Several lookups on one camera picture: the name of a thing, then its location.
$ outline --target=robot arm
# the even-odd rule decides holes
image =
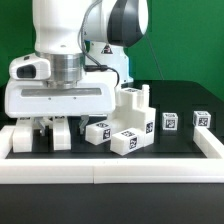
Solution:
[[[117,74],[83,70],[80,28],[85,40],[131,46],[146,31],[147,0],[33,0],[33,22],[35,53],[11,63],[6,113],[18,118],[112,112]]]

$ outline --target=white block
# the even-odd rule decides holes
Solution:
[[[67,117],[53,118],[54,150],[70,150],[71,134]]]
[[[207,111],[194,111],[193,125],[210,128],[211,115]]]
[[[144,144],[143,146],[146,147],[154,143],[154,133],[155,133],[155,121],[148,121],[146,122],[146,130],[144,134]]]
[[[178,116],[176,113],[163,113],[162,114],[162,127],[163,130],[177,130]]]
[[[13,134],[13,152],[32,151],[33,122],[33,118],[18,118]]]
[[[144,133],[135,128],[129,128],[112,136],[110,150],[123,156],[143,147],[143,144]]]
[[[5,159],[12,148],[15,126],[4,126],[0,131],[0,159]]]
[[[224,159],[224,145],[205,127],[195,127],[194,142],[207,158]]]
[[[111,139],[111,126],[109,122],[102,121],[86,126],[86,141],[99,145]]]

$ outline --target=black table surface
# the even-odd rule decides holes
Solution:
[[[210,130],[223,142],[224,103],[199,84],[184,81],[135,81],[151,87],[150,106],[157,109],[155,143],[128,158],[205,158],[192,141],[193,111],[212,115]],[[4,113],[0,88],[0,128],[14,124]],[[175,112],[178,131],[161,129],[162,112]],[[86,143],[77,133],[78,118],[69,118],[70,152],[52,152],[51,135],[35,135],[32,153],[19,158],[120,158]],[[57,184],[0,185],[0,223],[224,223],[223,184]]]

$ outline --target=stacked blocks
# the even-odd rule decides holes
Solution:
[[[176,131],[177,126],[178,126],[178,116],[176,113],[163,113],[162,114],[163,130]]]
[[[110,150],[120,155],[152,144],[156,110],[148,106],[149,86],[121,89],[116,98],[116,109],[106,121],[86,127],[86,140],[95,145],[111,140]],[[110,137],[105,138],[105,131]]]
[[[194,111],[193,125],[195,127],[210,128],[211,115],[207,111]]]

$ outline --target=white robot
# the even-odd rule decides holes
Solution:
[[[14,152],[31,151],[33,128],[44,135],[46,125],[53,128],[54,149],[68,149],[67,116],[82,118],[82,132],[89,115],[116,111],[121,84],[131,80],[127,59],[113,59],[115,69],[101,64],[84,41],[120,52],[132,46],[147,29],[147,0],[33,0],[33,21],[35,53],[11,63],[6,89],[5,111],[18,118]]]

